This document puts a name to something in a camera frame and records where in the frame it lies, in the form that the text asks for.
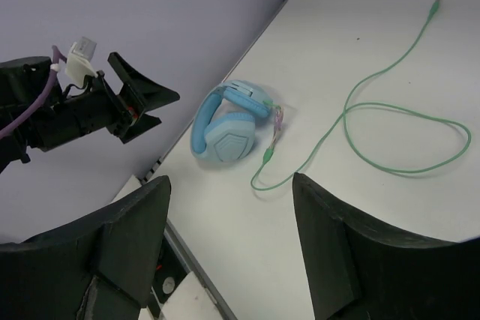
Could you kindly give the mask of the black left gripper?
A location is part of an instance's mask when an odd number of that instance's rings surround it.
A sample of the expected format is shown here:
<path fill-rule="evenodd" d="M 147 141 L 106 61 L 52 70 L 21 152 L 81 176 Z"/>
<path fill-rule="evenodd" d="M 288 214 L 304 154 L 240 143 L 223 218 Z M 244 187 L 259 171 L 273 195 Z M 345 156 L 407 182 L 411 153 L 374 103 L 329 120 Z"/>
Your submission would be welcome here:
<path fill-rule="evenodd" d="M 107 61 L 123 83 L 121 91 L 115 94 L 103 74 L 89 76 L 84 92 L 74 96 L 55 82 L 43 105 L 22 125 L 23 151 L 50 151 L 104 128 L 126 144 L 161 124 L 145 113 L 180 100 L 178 92 L 142 75 L 117 52 Z"/>

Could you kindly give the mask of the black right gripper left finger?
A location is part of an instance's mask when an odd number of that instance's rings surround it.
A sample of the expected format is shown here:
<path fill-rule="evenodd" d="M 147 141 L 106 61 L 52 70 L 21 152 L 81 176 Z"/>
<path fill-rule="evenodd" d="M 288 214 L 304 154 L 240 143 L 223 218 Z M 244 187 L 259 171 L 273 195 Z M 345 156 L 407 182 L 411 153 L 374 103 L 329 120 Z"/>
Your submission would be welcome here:
<path fill-rule="evenodd" d="M 161 176 L 71 223 L 2 244 L 1 318 L 138 319 L 170 195 L 170 180 Z"/>

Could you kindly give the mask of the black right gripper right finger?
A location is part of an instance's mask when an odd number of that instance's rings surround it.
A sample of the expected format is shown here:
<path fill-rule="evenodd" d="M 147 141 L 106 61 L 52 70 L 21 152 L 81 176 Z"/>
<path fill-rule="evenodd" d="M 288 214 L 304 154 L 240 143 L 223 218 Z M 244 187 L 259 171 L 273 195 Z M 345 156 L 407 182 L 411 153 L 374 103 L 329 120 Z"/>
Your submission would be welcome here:
<path fill-rule="evenodd" d="M 316 319 L 477 319 L 479 240 L 408 232 L 295 174 L 292 195 Z"/>

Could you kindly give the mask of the light blue headphones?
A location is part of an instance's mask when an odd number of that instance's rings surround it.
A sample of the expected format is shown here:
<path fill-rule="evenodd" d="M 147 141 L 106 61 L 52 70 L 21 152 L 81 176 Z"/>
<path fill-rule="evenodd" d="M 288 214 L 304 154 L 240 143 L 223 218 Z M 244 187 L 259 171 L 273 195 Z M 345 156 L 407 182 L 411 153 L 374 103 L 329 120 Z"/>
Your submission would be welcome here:
<path fill-rule="evenodd" d="M 243 108 L 214 118 L 224 100 Z M 244 80 L 226 81 L 202 102 L 193 120 L 190 149 L 195 158 L 231 163 L 246 157 L 255 140 L 256 120 L 274 115 L 274 135 L 267 151 L 270 157 L 282 129 L 284 109 L 261 87 Z"/>

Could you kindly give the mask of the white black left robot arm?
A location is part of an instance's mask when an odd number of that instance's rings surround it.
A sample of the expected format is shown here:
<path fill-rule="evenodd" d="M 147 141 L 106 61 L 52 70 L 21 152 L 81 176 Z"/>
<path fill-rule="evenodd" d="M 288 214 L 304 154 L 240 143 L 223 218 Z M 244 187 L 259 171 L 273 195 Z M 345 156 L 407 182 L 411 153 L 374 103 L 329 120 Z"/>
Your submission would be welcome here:
<path fill-rule="evenodd" d="M 103 71 L 84 76 L 77 95 L 58 81 L 57 49 L 52 57 L 34 56 L 1 63 L 1 167 L 28 163 L 28 148 L 44 152 L 101 129 L 126 144 L 158 126 L 152 110 L 179 100 L 176 91 L 151 81 L 117 52 L 108 62 L 123 86 L 116 94 Z"/>

